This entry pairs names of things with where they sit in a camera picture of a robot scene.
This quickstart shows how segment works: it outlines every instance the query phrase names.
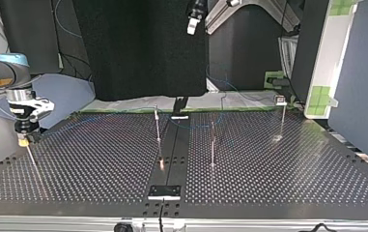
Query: metal rod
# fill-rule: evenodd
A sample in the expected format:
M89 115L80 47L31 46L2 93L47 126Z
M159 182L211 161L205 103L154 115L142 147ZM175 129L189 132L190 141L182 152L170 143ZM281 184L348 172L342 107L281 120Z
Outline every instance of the metal rod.
M154 106L154 114L156 116L156 140L160 142L160 133L159 133L159 116L157 114L157 105Z
M286 104L283 106L282 125L285 122L286 106L287 106Z
M33 165L37 166L36 161L34 160L33 153L31 152L30 146L27 146L27 152L29 153L30 160Z
M215 136L214 136L214 122L212 122L212 157L211 157L211 162L212 162L212 166L214 166L214 142L215 142Z

